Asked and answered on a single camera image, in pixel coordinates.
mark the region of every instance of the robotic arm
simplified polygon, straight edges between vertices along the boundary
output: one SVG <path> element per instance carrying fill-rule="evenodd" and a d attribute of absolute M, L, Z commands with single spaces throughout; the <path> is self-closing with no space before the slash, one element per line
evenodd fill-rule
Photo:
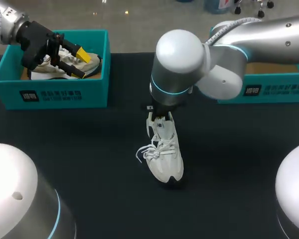
<path fill-rule="evenodd" d="M 89 62 L 89 55 L 79 45 L 64 39 L 64 34 L 54 33 L 39 23 L 29 21 L 28 15 L 0 0 L 0 43 L 20 44 L 24 51 L 21 64 L 34 70 L 43 62 L 45 55 L 51 57 L 51 65 L 58 66 L 69 76 L 84 78 L 85 73 L 60 61 L 59 47 L 67 49 L 73 56 Z"/>
<path fill-rule="evenodd" d="M 195 84 L 211 98 L 232 99 L 241 91 L 247 63 L 299 64 L 299 16 L 224 22 L 211 35 L 206 44 L 184 30 L 161 37 L 149 88 L 157 102 L 177 105 Z"/>

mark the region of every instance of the shoe tongue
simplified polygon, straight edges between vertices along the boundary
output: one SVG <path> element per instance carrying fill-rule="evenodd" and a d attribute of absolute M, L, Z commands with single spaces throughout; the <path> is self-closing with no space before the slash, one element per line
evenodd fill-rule
<path fill-rule="evenodd" d="M 165 121 L 165 117 L 155 119 L 156 130 L 161 139 L 170 140 L 174 134 L 174 127 L 172 121 Z"/>

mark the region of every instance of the shoelace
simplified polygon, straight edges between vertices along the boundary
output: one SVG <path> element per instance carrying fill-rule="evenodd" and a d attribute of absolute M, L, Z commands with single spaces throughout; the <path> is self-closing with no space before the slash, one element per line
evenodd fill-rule
<path fill-rule="evenodd" d="M 154 137 L 151 139 L 151 144 L 143 146 L 138 149 L 138 151 L 136 152 L 136 158 L 140 162 L 142 162 L 138 157 L 138 153 L 140 151 L 143 154 L 143 158 L 148 159 L 149 161 L 151 161 L 152 159 L 158 159 L 160 155 L 176 153 L 175 146 L 174 146 L 175 145 L 174 136 L 170 140 L 160 139 L 156 147 L 154 145 L 154 141 L 157 138 L 158 136 L 155 134 Z"/>

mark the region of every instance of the logo on box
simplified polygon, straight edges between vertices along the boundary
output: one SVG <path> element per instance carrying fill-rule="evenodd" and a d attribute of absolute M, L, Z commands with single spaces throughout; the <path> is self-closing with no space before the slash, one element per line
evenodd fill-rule
<path fill-rule="evenodd" d="M 39 102 L 36 91 L 20 91 L 20 95 L 24 102 Z"/>

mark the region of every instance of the chair leg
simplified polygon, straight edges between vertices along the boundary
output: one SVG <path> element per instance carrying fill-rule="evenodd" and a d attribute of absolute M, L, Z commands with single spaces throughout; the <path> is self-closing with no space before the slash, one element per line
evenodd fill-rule
<path fill-rule="evenodd" d="M 257 2 L 260 2 L 260 9 L 258 11 L 258 17 L 263 18 L 265 16 L 265 13 L 263 11 L 264 2 L 263 2 L 263 0 L 257 0 Z"/>

